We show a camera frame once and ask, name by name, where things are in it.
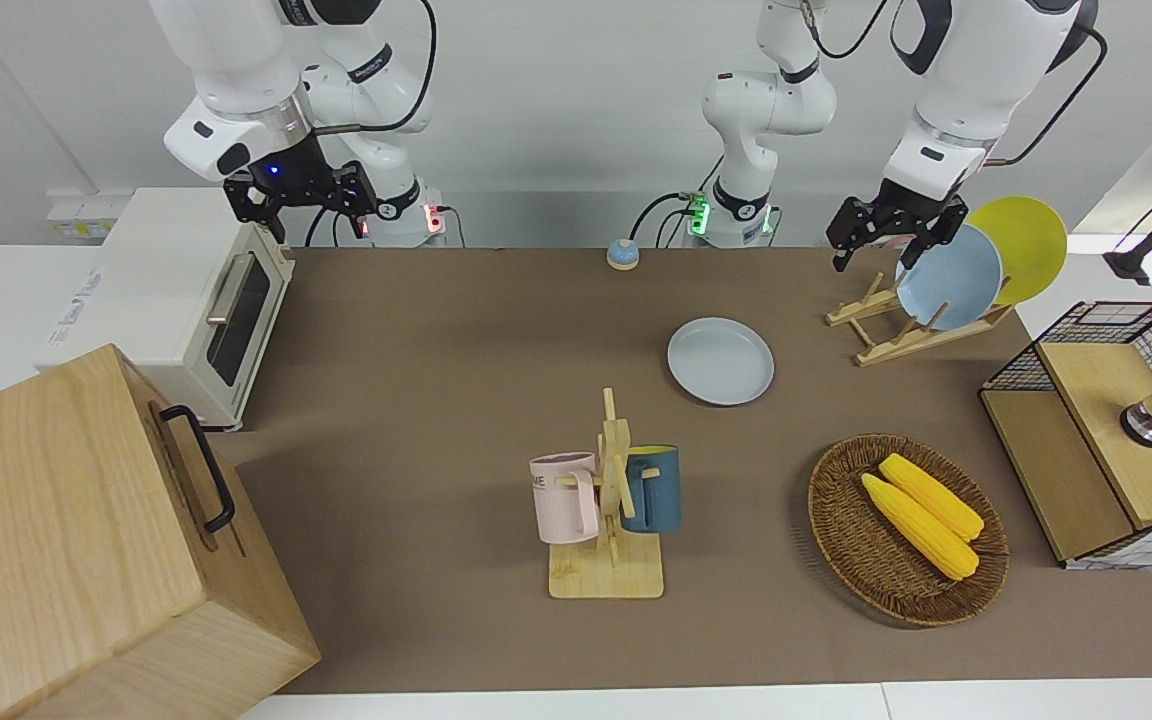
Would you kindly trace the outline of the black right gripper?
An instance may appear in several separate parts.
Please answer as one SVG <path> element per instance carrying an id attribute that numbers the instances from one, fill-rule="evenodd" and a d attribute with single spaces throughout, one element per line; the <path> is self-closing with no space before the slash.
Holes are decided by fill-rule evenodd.
<path id="1" fill-rule="evenodd" d="M 285 223 L 279 218 L 282 209 L 335 210 L 339 205 L 339 214 L 348 219 L 355 238 L 367 237 L 367 218 L 378 211 L 376 188 L 364 164 L 347 161 L 334 177 L 314 135 L 248 164 L 248 172 L 223 179 L 223 194 L 238 222 L 256 223 L 276 243 L 285 243 Z"/>

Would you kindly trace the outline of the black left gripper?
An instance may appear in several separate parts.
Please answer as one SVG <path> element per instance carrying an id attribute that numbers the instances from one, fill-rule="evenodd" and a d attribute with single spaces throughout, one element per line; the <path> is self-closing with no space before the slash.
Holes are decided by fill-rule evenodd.
<path id="1" fill-rule="evenodd" d="M 833 268 L 844 272 L 852 255 L 869 240 L 914 233 L 908 243 L 908 270 L 914 270 L 924 252 L 952 243 L 967 214 L 965 202 L 952 200 L 952 192 L 927 196 L 895 179 L 882 179 L 870 204 L 846 199 L 838 206 L 831 220 Z"/>

